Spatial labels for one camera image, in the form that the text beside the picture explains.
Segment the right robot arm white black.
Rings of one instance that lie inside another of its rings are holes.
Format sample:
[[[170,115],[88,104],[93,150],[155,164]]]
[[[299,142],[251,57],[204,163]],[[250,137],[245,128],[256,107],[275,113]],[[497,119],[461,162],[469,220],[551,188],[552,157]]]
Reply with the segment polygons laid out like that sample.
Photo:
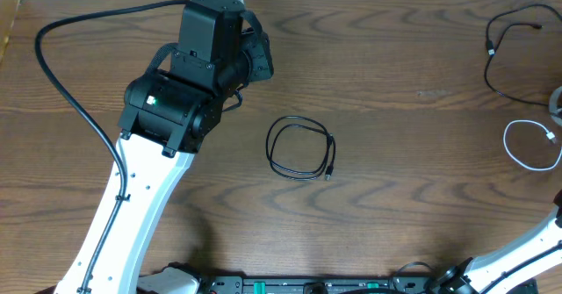
[[[504,294],[561,263],[561,207],[506,246],[448,269],[430,286],[438,294]]]

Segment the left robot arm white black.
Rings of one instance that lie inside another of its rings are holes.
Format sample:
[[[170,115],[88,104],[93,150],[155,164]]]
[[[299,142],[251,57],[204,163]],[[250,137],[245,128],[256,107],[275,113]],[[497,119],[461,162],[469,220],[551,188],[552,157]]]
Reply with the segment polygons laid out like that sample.
[[[112,173],[59,293],[134,293],[172,191],[227,100],[272,77],[268,35],[244,0],[183,0],[175,43],[124,94]]]

